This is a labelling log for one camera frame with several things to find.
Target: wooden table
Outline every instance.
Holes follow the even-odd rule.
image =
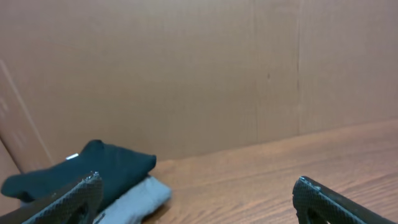
[[[174,192],[148,222],[298,223],[301,175],[398,222],[398,120],[163,161],[152,175]]]

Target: dark teal fabric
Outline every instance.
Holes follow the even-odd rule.
[[[156,156],[134,152],[100,140],[90,141],[78,157],[49,169],[9,177],[1,193],[23,202],[47,196],[90,171],[99,172],[104,194],[102,211],[131,187],[145,179],[156,165]]]

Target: pile of clothes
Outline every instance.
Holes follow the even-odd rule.
[[[30,203],[91,171],[103,181],[103,199],[95,224],[140,223],[171,197],[171,190],[148,175],[156,156],[90,141],[79,154],[45,170],[9,177],[1,193]]]

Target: folded shirt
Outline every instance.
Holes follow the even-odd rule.
[[[99,172],[104,186],[100,212],[144,180],[155,165],[155,156],[92,140],[78,157],[48,169],[9,177],[3,183],[1,193],[32,202],[94,171]]]
[[[171,197],[170,188],[148,176],[128,190],[94,220],[94,224],[136,224]]]

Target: light blue fabric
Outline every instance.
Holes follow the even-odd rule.
[[[95,219],[95,224],[136,224],[170,199],[171,189],[148,176],[114,201]]]

